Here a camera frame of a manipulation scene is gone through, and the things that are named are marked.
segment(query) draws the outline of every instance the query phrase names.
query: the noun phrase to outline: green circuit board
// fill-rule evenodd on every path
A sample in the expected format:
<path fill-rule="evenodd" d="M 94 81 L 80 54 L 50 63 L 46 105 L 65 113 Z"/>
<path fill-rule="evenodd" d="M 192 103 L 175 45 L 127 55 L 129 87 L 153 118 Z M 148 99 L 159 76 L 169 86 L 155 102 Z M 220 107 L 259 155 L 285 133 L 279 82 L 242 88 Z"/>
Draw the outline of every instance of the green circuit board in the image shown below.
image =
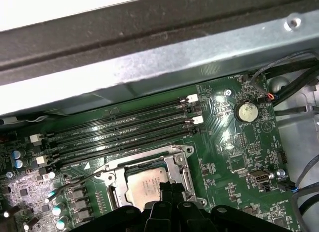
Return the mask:
<path fill-rule="evenodd" d="M 258 83 L 267 89 L 265 78 L 259 77 Z M 197 95 L 198 101 L 190 103 L 187 111 L 180 110 L 178 102 L 189 95 Z M 278 169 L 287 172 L 285 158 L 281 158 L 284 154 L 272 104 L 262 101 L 262 97 L 245 74 L 233 75 L 4 134 L 4 138 L 17 135 L 17 139 L 0 144 L 0 186 L 9 185 L 15 193 L 2 194 L 2 207 L 24 200 L 25 211 L 16 215 L 18 227 L 38 215 L 42 219 L 34 231 L 59 231 L 54 222 L 58 218 L 41 210 L 53 188 L 90 175 L 107 161 L 126 154 L 171 144 L 192 145 L 195 152 L 188 158 L 189 168 L 196 195 L 208 202 L 206 210 L 228 205 L 299 231 L 289 202 L 292 193 L 277 186 L 278 180 L 288 178 L 288 174 L 284 178 L 276 175 Z M 252 103 L 258 109 L 252 122 L 238 118 L 236 110 L 244 103 Z M 185 118 L 199 115 L 203 123 L 192 127 L 181 124 Z M 99 133 L 108 128 L 112 131 Z M 38 134 L 44 139 L 32 143 L 30 136 Z M 117 140 L 109 142 L 114 136 L 118 136 Z M 26 151 L 28 165 L 17 169 L 11 152 L 21 149 Z M 59 175 L 43 180 L 31 165 L 36 157 L 47 154 L 56 160 Z M 265 169 L 274 175 L 266 188 L 250 176 L 250 172 Z M 7 178 L 8 171 L 14 173 L 13 178 Z M 18 194 L 23 188 L 29 190 L 28 200 Z M 49 206 L 52 210 L 54 204 L 65 203 L 68 208 L 64 214 L 70 217 L 68 227 L 73 228 L 81 224 L 81 218 L 72 207 L 74 201 L 68 196 L 71 192 L 65 192 Z M 88 180 L 85 192 L 91 217 L 111 211 L 104 182 Z"/>

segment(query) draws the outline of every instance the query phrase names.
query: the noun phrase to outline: motherboard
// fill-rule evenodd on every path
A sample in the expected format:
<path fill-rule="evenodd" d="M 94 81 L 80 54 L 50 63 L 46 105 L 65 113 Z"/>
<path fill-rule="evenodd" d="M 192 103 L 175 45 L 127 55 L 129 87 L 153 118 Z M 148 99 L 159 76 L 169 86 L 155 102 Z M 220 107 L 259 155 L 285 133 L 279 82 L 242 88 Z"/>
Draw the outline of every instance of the motherboard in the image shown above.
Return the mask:
<path fill-rule="evenodd" d="M 3 133 L 0 211 L 6 231 L 67 232 L 170 181 L 296 232 L 286 162 L 269 98 L 233 75 Z"/>

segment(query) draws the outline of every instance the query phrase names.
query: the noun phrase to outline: black cable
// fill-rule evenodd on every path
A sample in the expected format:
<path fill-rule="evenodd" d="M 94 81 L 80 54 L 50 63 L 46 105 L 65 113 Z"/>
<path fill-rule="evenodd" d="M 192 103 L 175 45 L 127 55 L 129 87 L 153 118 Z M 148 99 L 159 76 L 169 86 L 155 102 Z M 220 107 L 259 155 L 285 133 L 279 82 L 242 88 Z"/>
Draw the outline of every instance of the black cable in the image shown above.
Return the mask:
<path fill-rule="evenodd" d="M 319 107 L 313 106 L 313 112 L 319 113 Z M 301 114 L 307 112 L 306 106 L 300 106 L 300 107 L 293 107 L 286 110 L 281 111 L 275 111 L 275 116 L 288 116 L 288 115 L 294 115 L 294 114 Z"/>
<path fill-rule="evenodd" d="M 319 60 L 319 55 L 318 55 L 316 52 L 313 52 L 313 51 L 310 51 L 310 50 L 305 50 L 305 51 L 299 51 L 299 52 L 292 53 L 292 54 L 290 54 L 290 55 L 287 55 L 287 56 L 285 56 L 285 57 L 282 57 L 282 58 L 280 58 L 280 59 L 278 59 L 278 60 L 276 60 L 276 61 L 273 61 L 273 62 L 269 63 L 268 65 L 266 65 L 266 66 L 260 68 L 260 69 L 253 75 L 253 77 L 251 78 L 250 84 L 251 84 L 253 87 L 255 87 L 258 91 L 260 91 L 260 92 L 262 92 L 263 94 L 267 95 L 268 92 L 267 92 L 264 88 L 260 87 L 260 86 L 256 83 L 257 77 L 258 77 L 260 74 L 262 74 L 263 72 L 265 72 L 266 70 L 268 70 L 269 68 L 271 68 L 271 67 L 273 67 L 273 66 L 275 66 L 275 65 L 278 65 L 278 64 L 280 64 L 280 63 L 282 63 L 282 62 L 284 62 L 284 61 L 286 61 L 286 60 L 288 60 L 288 59 L 294 58 L 294 57 L 296 57 L 296 56 L 305 55 L 305 54 L 311 54 L 311 55 L 315 56 L 315 58 L 317 58 L 317 59 Z"/>
<path fill-rule="evenodd" d="M 304 213 L 317 202 L 319 202 L 319 194 L 316 194 L 308 198 L 305 202 L 301 204 L 301 206 L 299 206 L 300 214 L 303 216 Z"/>
<path fill-rule="evenodd" d="M 273 102 L 273 106 L 278 105 L 287 98 L 291 97 L 305 85 L 307 85 L 313 78 L 319 76 L 319 64 L 308 69 L 306 72 L 297 77 L 288 86 L 277 92 L 278 99 Z"/>
<path fill-rule="evenodd" d="M 303 169 L 303 171 L 301 172 L 301 174 L 298 176 L 297 180 L 296 180 L 296 187 L 299 187 L 300 182 L 303 180 L 303 178 L 305 177 L 305 175 L 308 173 L 308 171 L 319 161 L 319 154 L 316 155 L 315 157 L 313 157 L 308 164 L 305 166 L 305 168 Z"/>
<path fill-rule="evenodd" d="M 93 174 L 91 174 L 91 175 L 89 175 L 87 177 L 84 177 L 83 179 L 81 179 L 81 180 L 79 180 L 77 182 L 67 183 L 67 184 L 65 184 L 63 186 L 60 186 L 59 188 L 57 188 L 56 190 L 53 191 L 53 194 L 46 199 L 46 202 L 49 202 L 49 201 L 53 200 L 54 198 L 58 197 L 62 193 L 62 191 L 64 191 L 65 189 L 70 188 L 70 187 L 78 186 L 78 185 L 86 182 L 88 179 L 101 174 L 102 172 L 104 172 L 104 171 L 101 170 L 101 171 L 95 172 L 95 173 L 93 173 Z"/>
<path fill-rule="evenodd" d="M 308 185 L 302 189 L 300 189 L 299 191 L 293 193 L 292 197 L 291 197 L 291 205 L 292 205 L 292 209 L 293 212 L 300 224 L 300 227 L 302 229 L 302 232 L 310 232 L 302 215 L 299 212 L 299 207 L 298 207 L 298 198 L 301 196 L 305 196 L 311 193 L 315 193 L 315 192 L 319 192 L 319 182 L 313 183 L 311 185 Z"/>
<path fill-rule="evenodd" d="M 307 109 L 305 106 L 294 107 L 294 108 L 289 108 L 282 111 L 275 111 L 275 116 L 287 116 L 287 115 L 293 115 L 293 114 L 300 114 L 306 111 Z"/>
<path fill-rule="evenodd" d="M 273 68 L 269 68 L 265 71 L 266 79 L 269 80 L 271 78 L 285 75 L 288 73 L 306 70 L 318 64 L 318 60 L 316 58 L 305 59 L 301 61 L 291 62 L 281 66 L 275 66 Z"/>

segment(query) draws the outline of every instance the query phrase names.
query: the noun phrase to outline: cpu socket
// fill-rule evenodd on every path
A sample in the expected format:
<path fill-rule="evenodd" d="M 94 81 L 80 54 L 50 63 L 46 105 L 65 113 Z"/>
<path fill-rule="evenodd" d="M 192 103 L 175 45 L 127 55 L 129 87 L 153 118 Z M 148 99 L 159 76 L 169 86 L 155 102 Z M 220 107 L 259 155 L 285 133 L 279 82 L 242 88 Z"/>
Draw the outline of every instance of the cpu socket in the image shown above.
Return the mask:
<path fill-rule="evenodd" d="M 187 158 L 194 153 L 189 145 L 170 145 L 109 161 L 95 172 L 104 180 L 111 208 L 133 205 L 141 211 L 145 203 L 160 200 L 160 182 L 182 183 L 186 201 L 207 204 L 197 198 Z"/>

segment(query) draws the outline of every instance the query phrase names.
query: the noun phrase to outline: dimm slot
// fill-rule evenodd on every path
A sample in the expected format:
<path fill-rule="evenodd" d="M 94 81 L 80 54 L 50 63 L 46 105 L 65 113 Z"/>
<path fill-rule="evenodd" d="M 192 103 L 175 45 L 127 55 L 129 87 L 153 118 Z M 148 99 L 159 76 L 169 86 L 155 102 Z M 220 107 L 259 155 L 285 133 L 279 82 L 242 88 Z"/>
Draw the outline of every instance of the dimm slot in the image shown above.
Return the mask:
<path fill-rule="evenodd" d="M 146 122 L 137 126 L 127 127 L 121 130 L 113 130 L 108 133 L 98 133 L 97 135 L 79 139 L 76 141 L 70 141 L 57 146 L 58 151 L 61 154 L 68 153 L 75 150 L 84 149 L 87 147 L 95 146 L 100 141 L 114 141 L 118 139 L 124 139 L 127 137 L 135 136 L 141 133 L 147 133 L 154 130 L 172 126 L 173 124 L 180 124 L 185 121 L 186 115 L 171 116 L 165 119 L 158 119 L 152 122 Z"/>
<path fill-rule="evenodd" d="M 158 137 L 160 135 L 165 135 L 165 134 L 169 134 L 169 133 L 172 133 L 174 131 L 177 131 L 177 130 L 181 130 L 185 127 L 187 127 L 186 123 L 180 123 L 179 125 L 168 125 L 166 128 L 162 128 L 160 130 L 155 130 L 155 131 L 148 132 L 148 133 L 142 133 L 140 135 L 137 135 L 134 137 L 129 137 L 129 138 L 122 139 L 122 140 L 103 143 L 99 146 L 82 149 L 79 151 L 75 151 L 73 153 L 63 154 L 63 155 L 61 155 L 61 160 L 67 160 L 67 159 L 70 159 L 72 157 L 79 157 L 79 156 L 91 154 L 91 153 L 102 151 L 102 150 L 116 148 L 116 147 L 123 146 L 126 144 L 132 144 L 132 143 L 135 143 L 138 141 L 152 139 L 152 138 Z"/>
<path fill-rule="evenodd" d="M 179 105 L 180 104 L 179 101 L 180 100 L 174 100 L 174 101 L 169 101 L 169 102 L 165 102 L 165 103 L 162 103 L 162 104 L 157 104 L 157 105 L 154 105 L 154 106 L 150 106 L 150 107 L 146 107 L 146 108 L 142 108 L 142 109 L 136 110 L 133 113 L 132 112 L 126 112 L 126 113 L 119 112 L 119 113 L 115 114 L 115 116 L 116 116 L 117 119 L 121 119 L 123 117 L 133 116 L 135 114 L 148 112 L 150 110 L 157 110 L 157 109 L 162 109 L 162 108 L 165 108 L 165 107 L 171 108 L 172 106 Z M 61 133 L 64 133 L 64 132 L 69 132 L 70 130 L 81 129 L 81 128 L 86 127 L 86 126 L 95 126 L 95 125 L 100 124 L 101 122 L 103 123 L 103 122 L 108 122 L 108 121 L 110 121 L 110 118 L 97 119 L 97 120 L 93 120 L 93 121 L 90 121 L 90 122 L 87 122 L 87 123 L 84 123 L 84 124 L 81 124 L 81 125 L 78 125 L 78 126 L 74 126 L 74 127 L 68 128 L 68 129 L 51 132 L 49 134 L 58 135 L 58 134 L 61 134 Z"/>
<path fill-rule="evenodd" d="M 61 134 L 56 135 L 54 140 L 58 141 L 60 143 L 61 141 L 66 141 L 66 140 L 73 140 L 79 137 L 87 136 L 90 133 L 96 133 L 97 131 L 100 130 L 111 130 L 114 128 L 121 128 L 124 126 L 130 126 L 134 124 L 139 124 L 144 121 L 152 121 L 155 119 L 159 119 L 165 116 L 170 116 L 174 114 L 179 114 L 181 112 L 184 113 L 185 108 L 177 108 L 177 107 L 170 107 L 170 108 L 162 108 L 161 110 L 153 110 L 149 112 L 144 112 L 135 114 L 130 117 L 124 117 L 119 120 L 111 120 L 108 123 L 99 123 L 98 125 L 94 126 L 88 126 L 88 127 L 83 127 L 77 130 L 71 130 L 68 132 L 64 132 Z"/>
<path fill-rule="evenodd" d="M 88 160 L 93 160 L 93 159 L 97 159 L 100 157 L 103 157 L 105 155 L 109 155 L 109 154 L 127 154 L 127 153 L 136 153 L 137 151 L 141 150 L 141 146 L 143 146 L 143 148 L 146 148 L 147 146 L 153 145 L 155 142 L 161 142 L 161 141 L 165 141 L 170 139 L 171 141 L 173 141 L 176 138 L 181 138 L 182 136 L 192 136 L 196 133 L 196 128 L 193 127 L 193 130 L 191 128 L 182 130 L 182 131 L 178 131 L 175 132 L 173 134 L 169 134 L 169 135 L 163 135 L 161 137 L 157 137 L 156 140 L 153 141 L 140 141 L 138 144 L 134 144 L 133 147 L 122 147 L 122 148 L 118 148 L 115 150 L 104 150 L 104 151 L 100 151 L 98 153 L 93 153 L 90 155 L 85 155 L 85 156 L 80 156 L 77 158 L 73 158 L 73 159 L 69 159 L 69 160 L 65 160 L 65 161 L 60 161 L 57 163 L 57 168 L 67 168 L 69 166 L 81 163 L 81 162 L 85 162 Z"/>

